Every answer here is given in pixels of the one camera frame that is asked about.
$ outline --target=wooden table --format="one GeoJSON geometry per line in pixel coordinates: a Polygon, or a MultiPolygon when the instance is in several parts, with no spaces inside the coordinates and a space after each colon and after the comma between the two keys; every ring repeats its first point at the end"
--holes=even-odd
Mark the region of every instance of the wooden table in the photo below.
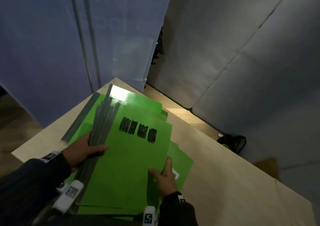
{"type": "MultiPolygon", "coordinates": [[[[141,94],[117,78],[110,83],[141,94]]],[[[105,94],[110,83],[98,92],[105,94]]],[[[60,139],[89,98],[12,154],[26,162],[64,149],[60,139]]],[[[308,200],[170,112],[167,122],[173,125],[171,140],[194,161],[182,192],[194,205],[199,225],[316,225],[308,200]]]]}

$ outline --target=person's left hand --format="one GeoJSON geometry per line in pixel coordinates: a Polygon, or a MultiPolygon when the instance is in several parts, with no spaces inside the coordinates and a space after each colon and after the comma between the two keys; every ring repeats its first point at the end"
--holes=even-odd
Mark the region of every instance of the person's left hand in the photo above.
{"type": "Polygon", "coordinates": [[[85,161],[89,155],[104,152],[109,148],[106,145],[90,147],[90,134],[91,132],[89,132],[87,135],[83,135],[82,137],[78,138],[78,140],[76,140],[74,143],[62,150],[62,154],[69,162],[72,168],[72,172],[77,171],[78,166],[83,161],[85,161]]]}

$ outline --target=dark jacket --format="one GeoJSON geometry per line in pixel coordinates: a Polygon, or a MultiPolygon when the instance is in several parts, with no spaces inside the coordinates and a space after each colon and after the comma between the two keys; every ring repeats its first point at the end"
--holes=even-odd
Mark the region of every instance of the dark jacket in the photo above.
{"type": "MultiPolygon", "coordinates": [[[[26,225],[44,206],[58,195],[56,188],[69,177],[71,168],[62,154],[47,163],[30,159],[16,171],[0,179],[0,225],[26,225]]],[[[160,205],[159,226],[196,226],[193,206],[180,202],[175,192],[160,205]]],[[[130,225],[96,215],[62,216],[46,225],[130,225]]]]}

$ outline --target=black marker scribble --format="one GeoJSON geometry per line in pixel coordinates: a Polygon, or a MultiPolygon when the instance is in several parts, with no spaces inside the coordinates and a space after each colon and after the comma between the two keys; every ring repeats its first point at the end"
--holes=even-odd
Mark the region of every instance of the black marker scribble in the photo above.
{"type": "Polygon", "coordinates": [[[148,132],[148,142],[154,143],[156,141],[157,130],[154,128],[150,128],[148,132]]]}
{"type": "Polygon", "coordinates": [[[128,131],[128,134],[129,134],[129,135],[133,135],[133,134],[134,134],[134,132],[136,131],[137,125],[138,125],[138,122],[137,122],[137,121],[134,121],[134,120],[133,120],[133,121],[131,122],[129,131],[128,131]]]}
{"type": "Polygon", "coordinates": [[[129,130],[129,126],[130,126],[131,120],[127,117],[123,117],[120,127],[119,127],[119,131],[123,131],[125,133],[128,133],[129,130]]]}
{"type": "Polygon", "coordinates": [[[144,126],[143,124],[139,124],[139,128],[137,131],[138,137],[145,139],[146,135],[147,135],[147,131],[148,131],[148,126],[144,126]]]}

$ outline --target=stack of green folders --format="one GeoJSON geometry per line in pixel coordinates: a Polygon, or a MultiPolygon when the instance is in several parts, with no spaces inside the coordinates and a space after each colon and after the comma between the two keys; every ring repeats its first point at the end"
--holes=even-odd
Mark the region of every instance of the stack of green folders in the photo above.
{"type": "Polygon", "coordinates": [[[161,103],[117,86],[110,85],[106,95],[92,95],[62,140],[71,144],[92,131],[89,145],[107,144],[109,149],[87,159],[66,180],[84,183],[71,213],[130,220],[147,205],[158,208],[159,192],[148,168],[161,171],[167,155],[182,190],[193,161],[170,140],[172,125],[167,116],[161,103]]]}

